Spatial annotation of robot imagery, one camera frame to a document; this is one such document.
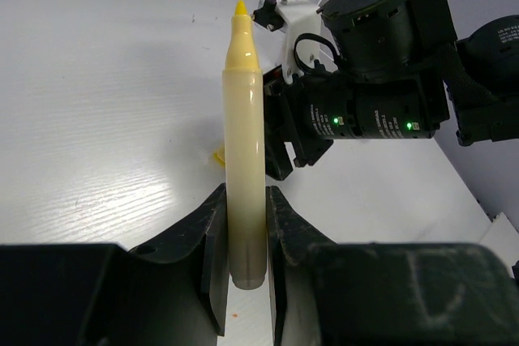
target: translucent marker body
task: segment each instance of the translucent marker body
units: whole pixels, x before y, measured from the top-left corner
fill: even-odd
[[[230,274],[238,288],[255,289],[267,271],[263,74],[241,0],[222,82]]]

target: marker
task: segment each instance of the marker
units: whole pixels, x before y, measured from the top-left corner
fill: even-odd
[[[256,289],[267,271],[263,73],[243,0],[232,18],[222,84],[229,268],[234,285]]]

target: gray background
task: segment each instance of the gray background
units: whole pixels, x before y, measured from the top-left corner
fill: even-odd
[[[459,38],[469,36],[485,23],[501,16],[519,14],[519,0],[448,0]],[[483,209],[495,216],[504,212],[519,228],[519,140],[476,143],[460,147],[455,135],[457,124],[442,125],[436,141],[451,160]]]

